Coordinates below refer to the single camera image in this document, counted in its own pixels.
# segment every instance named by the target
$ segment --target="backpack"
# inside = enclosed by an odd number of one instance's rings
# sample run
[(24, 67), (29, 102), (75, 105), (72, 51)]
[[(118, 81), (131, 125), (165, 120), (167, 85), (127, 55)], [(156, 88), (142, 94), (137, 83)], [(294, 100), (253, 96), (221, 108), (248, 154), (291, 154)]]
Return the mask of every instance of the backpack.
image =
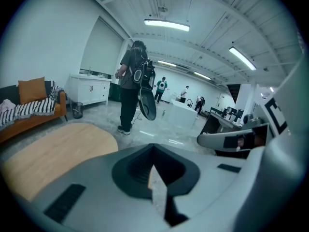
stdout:
[(155, 82), (155, 71), (153, 61), (143, 58), (139, 66), (131, 72), (133, 83), (139, 88), (138, 100), (140, 104), (140, 111), (146, 119), (152, 121), (156, 118), (155, 98), (152, 93)]
[(132, 71), (130, 66), (129, 70), (132, 80), (138, 88), (143, 87), (150, 90), (154, 88), (155, 71), (152, 60), (144, 58), (140, 65), (134, 69), (134, 71)]
[(164, 90), (165, 89), (165, 82), (161, 81), (161, 83), (158, 86), (159, 90)]

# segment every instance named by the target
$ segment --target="floor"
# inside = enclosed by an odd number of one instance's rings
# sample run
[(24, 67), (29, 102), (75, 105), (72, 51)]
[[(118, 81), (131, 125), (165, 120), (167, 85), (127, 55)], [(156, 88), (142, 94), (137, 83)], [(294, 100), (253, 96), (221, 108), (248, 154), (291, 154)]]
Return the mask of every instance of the floor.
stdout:
[[(1, 146), (0, 160), (1, 162), (6, 161), (32, 142), (68, 123), (81, 122), (94, 124), (108, 131), (116, 139), (119, 150), (142, 144), (160, 143), (202, 154), (214, 154), (213, 150), (197, 144), (197, 136), (202, 130), (206, 119), (198, 116), (192, 128), (175, 127), (164, 119), (163, 112), (168, 106), (169, 104), (163, 101), (157, 105), (157, 117), (154, 121), (147, 120), (137, 110), (133, 119), (135, 122), (131, 134), (128, 136), (117, 131), (117, 126), (120, 125), (121, 104), (119, 102), (109, 101), (108, 106), (105, 103), (85, 106), (81, 119), (74, 119), (70, 108), (68, 108), (68, 122), (63, 117), (54, 119), (16, 136)], [(153, 205), (157, 212), (164, 216), (167, 188), (156, 169), (152, 171), (151, 186)]]

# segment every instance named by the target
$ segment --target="person in teal shirt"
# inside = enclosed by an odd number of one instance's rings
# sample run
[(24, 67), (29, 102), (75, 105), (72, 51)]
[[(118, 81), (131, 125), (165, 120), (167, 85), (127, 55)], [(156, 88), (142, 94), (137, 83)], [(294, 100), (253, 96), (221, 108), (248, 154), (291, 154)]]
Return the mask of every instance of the person in teal shirt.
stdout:
[(165, 77), (163, 76), (162, 81), (158, 81), (158, 83), (155, 86), (158, 86), (158, 88), (156, 89), (154, 100), (156, 100), (156, 98), (158, 97), (157, 104), (159, 104), (161, 97), (164, 93), (164, 90), (168, 87), (168, 84), (165, 81)]

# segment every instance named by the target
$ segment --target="sneaker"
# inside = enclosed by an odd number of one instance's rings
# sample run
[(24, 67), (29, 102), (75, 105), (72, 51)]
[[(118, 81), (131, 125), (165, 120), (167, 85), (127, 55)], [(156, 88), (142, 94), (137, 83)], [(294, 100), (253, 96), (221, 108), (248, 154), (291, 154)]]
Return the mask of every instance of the sneaker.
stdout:
[(118, 126), (117, 130), (127, 136), (131, 133), (130, 131), (124, 131), (121, 126)]
[(131, 132), (130, 132), (130, 131), (123, 131), (122, 133), (123, 133), (124, 135), (127, 135), (127, 136), (128, 136), (128, 135), (130, 135)]
[(118, 126), (118, 129), (117, 129), (119, 132), (124, 132), (124, 130), (122, 129), (121, 126)]

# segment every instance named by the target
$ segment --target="pillar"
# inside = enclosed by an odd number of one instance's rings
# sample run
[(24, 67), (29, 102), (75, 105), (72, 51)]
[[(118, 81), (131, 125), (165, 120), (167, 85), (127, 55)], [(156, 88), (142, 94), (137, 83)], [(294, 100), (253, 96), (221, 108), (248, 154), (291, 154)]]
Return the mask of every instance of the pillar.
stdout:
[(241, 118), (242, 124), (244, 116), (252, 111), (256, 87), (257, 85), (255, 83), (242, 84), (240, 86), (235, 109), (243, 110), (243, 116)]

